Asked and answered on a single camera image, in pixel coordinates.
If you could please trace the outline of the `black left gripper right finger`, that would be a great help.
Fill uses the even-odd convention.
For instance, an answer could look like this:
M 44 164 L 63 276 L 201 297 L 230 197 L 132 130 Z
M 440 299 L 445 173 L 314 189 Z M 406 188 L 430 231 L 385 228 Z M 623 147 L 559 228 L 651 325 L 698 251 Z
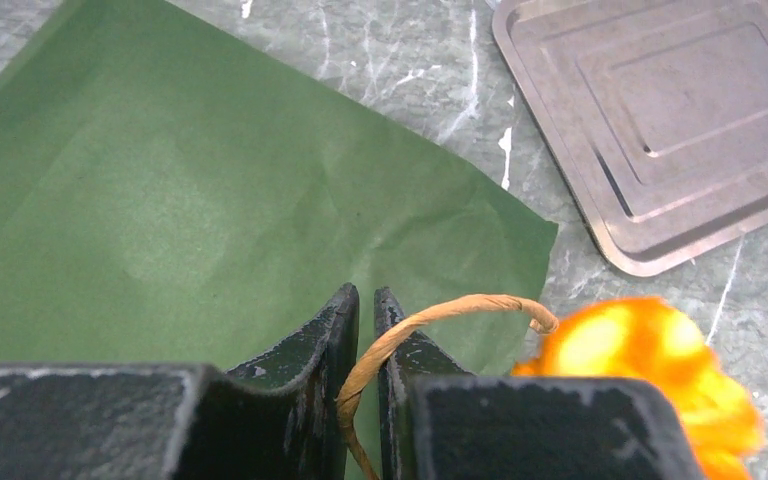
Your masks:
M 677 415 L 623 378 L 477 376 L 419 329 L 375 363 L 386 479 L 699 479 Z

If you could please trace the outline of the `green paper bag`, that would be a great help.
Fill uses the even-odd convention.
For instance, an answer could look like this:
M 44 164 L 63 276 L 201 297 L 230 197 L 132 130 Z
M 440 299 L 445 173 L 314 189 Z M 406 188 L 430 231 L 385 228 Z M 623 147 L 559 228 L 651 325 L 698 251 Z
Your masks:
M 227 371 L 357 289 L 540 295 L 558 227 L 168 1 L 0 1 L 0 365 Z

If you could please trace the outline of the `metal baking tray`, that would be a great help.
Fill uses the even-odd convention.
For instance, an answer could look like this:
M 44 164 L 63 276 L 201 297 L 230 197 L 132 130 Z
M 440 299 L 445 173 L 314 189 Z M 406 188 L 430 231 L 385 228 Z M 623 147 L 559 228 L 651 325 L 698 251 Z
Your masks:
M 768 224 L 768 1 L 503 1 L 492 32 L 616 268 Z

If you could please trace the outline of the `braided orange fake bread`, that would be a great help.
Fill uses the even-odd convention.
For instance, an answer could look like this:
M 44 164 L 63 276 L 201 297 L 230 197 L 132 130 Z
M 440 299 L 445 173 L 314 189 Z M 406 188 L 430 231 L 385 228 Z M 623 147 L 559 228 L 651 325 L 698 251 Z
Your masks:
M 697 324 L 658 297 L 587 306 L 517 363 L 513 376 L 627 377 L 669 400 L 703 473 L 748 479 L 747 457 L 764 445 L 764 422 L 747 388 L 727 375 Z

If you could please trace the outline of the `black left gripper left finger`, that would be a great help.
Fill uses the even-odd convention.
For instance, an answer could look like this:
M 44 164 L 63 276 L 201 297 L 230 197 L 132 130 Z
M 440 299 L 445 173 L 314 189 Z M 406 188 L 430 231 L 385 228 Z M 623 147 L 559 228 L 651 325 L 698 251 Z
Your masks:
M 344 284 L 227 371 L 1 364 L 0 479 L 340 479 L 335 398 L 355 362 L 359 310 Z

